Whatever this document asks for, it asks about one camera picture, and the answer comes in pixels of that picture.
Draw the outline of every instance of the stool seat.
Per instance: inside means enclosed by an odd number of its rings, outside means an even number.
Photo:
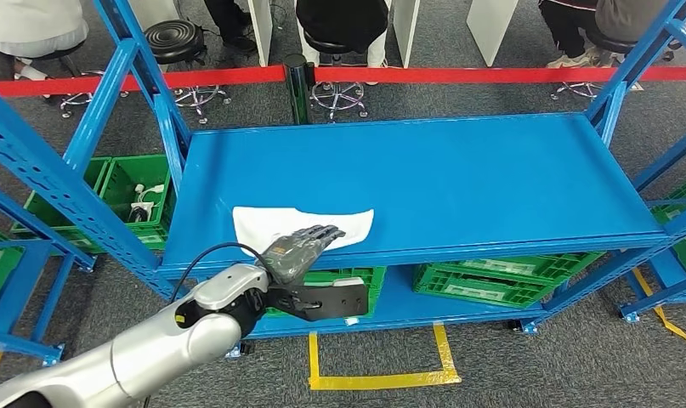
[[[304,36],[305,36],[305,41],[307,41],[308,44],[310,44],[310,47],[315,48],[316,50],[320,51],[323,54],[340,55],[340,54],[347,54],[347,53],[350,53],[353,51],[352,48],[347,47],[347,46],[342,45],[342,44],[336,44],[334,42],[318,41],[318,40],[312,38],[312,36],[310,36],[310,34],[308,34],[307,31],[304,33]]]
[[[636,42],[620,41],[607,37],[597,27],[586,30],[586,36],[591,43],[598,47],[618,54],[629,54],[636,46]]]
[[[45,60],[59,60],[60,58],[66,57],[67,55],[70,55],[70,54],[74,53],[74,52],[77,51],[79,48],[81,48],[82,45],[84,45],[84,44],[85,44],[85,42],[84,42],[84,40],[83,40],[82,42],[80,42],[79,44],[77,44],[75,47],[68,48],[68,49],[59,49],[59,50],[54,51],[54,52],[52,52],[52,53],[50,53],[50,54],[45,54],[45,55],[43,55],[42,57],[30,58],[30,57],[25,57],[24,55],[15,55],[15,56],[16,56],[16,57],[19,57],[19,58],[27,58],[27,59],[30,59],[30,60],[40,60],[40,61],[45,61]]]
[[[145,30],[158,64],[192,61],[205,50],[202,29],[186,20],[167,20]]]

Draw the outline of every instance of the black stool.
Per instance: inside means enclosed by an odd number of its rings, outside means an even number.
[[[189,21],[168,20],[162,21],[145,30],[145,38],[155,60],[161,65],[180,65],[184,64],[188,71],[192,71],[192,63],[198,62],[205,65],[202,58],[207,51],[202,29]],[[207,123],[205,114],[202,113],[202,106],[209,102],[215,95],[223,96],[223,103],[230,103],[227,93],[214,87],[189,87],[185,89],[175,89],[175,103],[177,106],[187,106],[195,108],[200,117],[198,122]]]
[[[598,47],[598,50],[600,51],[597,60],[593,63],[593,65],[596,66],[612,66],[615,54],[628,55],[637,44],[637,42],[614,40],[613,38],[605,36],[597,27],[586,30],[586,37],[588,37],[590,42]],[[568,90],[574,94],[592,99],[598,95],[598,90],[601,88],[600,85],[592,82],[563,82],[563,86],[558,88],[558,90],[550,96],[553,100],[557,100],[560,93]]]
[[[54,51],[50,54],[43,55],[42,57],[35,57],[35,58],[29,58],[29,57],[17,57],[19,60],[23,60],[23,62],[26,62],[26,60],[29,61],[48,61],[48,60],[58,60],[62,66],[67,69],[68,72],[70,72],[70,75],[73,77],[87,77],[91,75],[95,76],[100,76],[102,77],[105,72],[104,71],[80,71],[79,68],[77,68],[77,65],[75,65],[75,62],[72,61],[72,58],[70,57],[70,54],[74,53],[78,49],[84,45],[85,42],[80,42],[77,44],[75,47],[68,48],[68,49],[61,49],[58,51]],[[123,98],[128,96],[127,92],[121,92],[120,96]],[[69,93],[66,97],[63,97],[62,100],[60,101],[60,110],[62,111],[62,117],[68,118],[72,116],[72,111],[69,110],[70,106],[77,106],[77,105],[87,105],[90,103],[90,101],[93,100],[93,95],[90,92],[83,92],[83,93]]]
[[[353,51],[344,45],[317,41],[308,32],[304,35],[310,47],[323,54],[331,55],[332,66],[340,66],[343,63],[343,54]],[[310,98],[328,110],[329,122],[335,122],[335,112],[345,111],[355,106],[360,107],[360,112],[358,112],[360,117],[367,117],[367,110],[361,102],[364,94],[365,91],[360,82],[318,82],[313,86]]]

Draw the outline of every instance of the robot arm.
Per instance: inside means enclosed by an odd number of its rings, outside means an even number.
[[[337,228],[322,228],[273,243],[263,258],[280,270],[235,264],[108,343],[7,381],[0,386],[0,408],[126,406],[226,354],[268,307],[306,320],[363,315],[367,288],[360,278],[333,286],[278,284],[301,278],[332,241],[330,235],[340,236]],[[323,247],[315,244],[321,240]],[[292,262],[295,257],[299,262]]]

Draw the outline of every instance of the white towel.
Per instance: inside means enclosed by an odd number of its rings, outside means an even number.
[[[232,219],[237,241],[260,253],[280,236],[314,225],[335,225],[345,231],[345,236],[333,241],[326,249],[329,251],[362,242],[370,233],[373,213],[373,210],[368,210],[357,214],[331,215],[300,212],[295,208],[235,207],[232,209]]]

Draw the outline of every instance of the red rope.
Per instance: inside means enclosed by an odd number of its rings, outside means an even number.
[[[615,68],[357,68],[321,67],[315,79],[323,82],[382,83],[541,83],[605,82]],[[281,82],[285,80],[282,65],[235,68],[228,70],[170,72],[164,75],[169,88],[205,85],[242,85]],[[686,66],[654,66],[643,74],[644,81],[686,81]],[[93,92],[99,77],[50,79],[47,81],[0,82],[0,95],[37,96],[43,94],[77,94]],[[139,91],[135,79],[128,75],[122,90]]]

